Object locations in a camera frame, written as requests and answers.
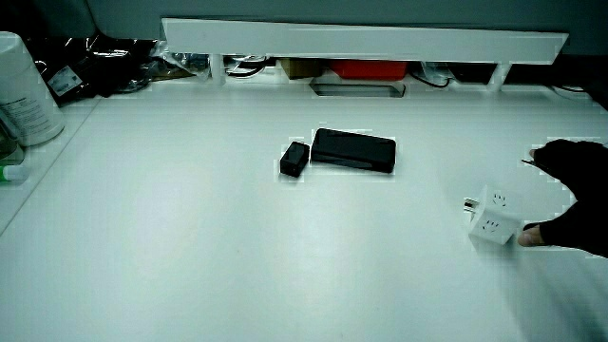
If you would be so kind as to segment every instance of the fingers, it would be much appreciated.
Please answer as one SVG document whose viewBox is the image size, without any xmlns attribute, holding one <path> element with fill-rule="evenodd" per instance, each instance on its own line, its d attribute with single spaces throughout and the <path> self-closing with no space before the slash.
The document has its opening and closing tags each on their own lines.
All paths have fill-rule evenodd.
<svg viewBox="0 0 608 342">
<path fill-rule="evenodd" d="M 536 225 L 530 229 L 525 230 L 520 235 L 520 237 L 518 237 L 517 242 L 523 247 L 545 246 L 546 245 L 541 236 L 540 225 Z"/>
</svg>

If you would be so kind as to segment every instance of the cardboard box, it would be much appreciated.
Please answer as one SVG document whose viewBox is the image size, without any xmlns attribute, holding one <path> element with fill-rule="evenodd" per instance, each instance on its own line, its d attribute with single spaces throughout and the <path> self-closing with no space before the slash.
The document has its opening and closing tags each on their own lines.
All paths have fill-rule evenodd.
<svg viewBox="0 0 608 342">
<path fill-rule="evenodd" d="M 314 58 L 281 58 L 281 66 L 290 80 L 321 76 L 321 62 Z"/>
</svg>

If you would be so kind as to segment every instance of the black cable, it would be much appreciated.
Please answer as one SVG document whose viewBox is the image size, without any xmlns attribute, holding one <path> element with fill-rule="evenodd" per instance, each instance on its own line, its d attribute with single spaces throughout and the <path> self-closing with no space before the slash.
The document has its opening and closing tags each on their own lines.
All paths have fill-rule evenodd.
<svg viewBox="0 0 608 342">
<path fill-rule="evenodd" d="M 566 91 L 571 91 L 571 92 L 586 92 L 584 89 L 582 90 L 577 90 L 577 89 L 572 89 L 569 87 L 565 87 L 565 86 L 561 86 L 561 85 L 551 85 L 552 87 L 556 87 L 559 88 L 561 90 L 566 90 Z"/>
<path fill-rule="evenodd" d="M 424 80 L 424 79 L 422 79 L 422 78 L 420 78 L 420 77 L 418 77 L 418 76 L 414 75 L 413 73 L 410 73 L 410 75 L 411 75 L 411 77 L 413 77 L 415 80 L 418 80 L 418 81 L 420 81 L 420 82 L 424 83 L 425 85 L 428 85 L 428 86 L 433 86 L 433 87 L 438 87 L 438 88 L 445 88 L 447 85 L 449 85 L 449 81 L 450 81 L 450 79 L 447 79 L 447 82 L 446 82 L 444 85 L 436 85 L 436 84 L 433 84 L 433 83 L 431 83 L 431 82 L 429 82 L 429 81 L 427 81 L 427 80 Z"/>
</svg>

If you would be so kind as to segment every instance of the power plug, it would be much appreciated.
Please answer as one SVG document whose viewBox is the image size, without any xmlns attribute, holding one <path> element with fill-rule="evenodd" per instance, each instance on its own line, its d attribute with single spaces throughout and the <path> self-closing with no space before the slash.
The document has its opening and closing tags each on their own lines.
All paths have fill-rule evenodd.
<svg viewBox="0 0 608 342">
<path fill-rule="evenodd" d="M 465 199 L 465 211 L 471 213 L 470 235 L 505 244 L 520 227 L 519 196 L 484 186 L 477 199 Z"/>
</svg>

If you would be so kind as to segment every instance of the black box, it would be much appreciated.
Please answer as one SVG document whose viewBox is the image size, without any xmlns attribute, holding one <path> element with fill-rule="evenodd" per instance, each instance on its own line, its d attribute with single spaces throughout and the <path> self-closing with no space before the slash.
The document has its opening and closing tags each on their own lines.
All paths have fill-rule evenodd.
<svg viewBox="0 0 608 342">
<path fill-rule="evenodd" d="M 391 173 L 395 154 L 396 143 L 391 139 L 319 128 L 311 160 Z"/>
<path fill-rule="evenodd" d="M 308 162 L 310 150 L 311 148 L 305 143 L 292 142 L 287 151 L 285 151 L 283 158 L 281 158 L 281 173 L 296 178 L 299 177 Z"/>
</svg>

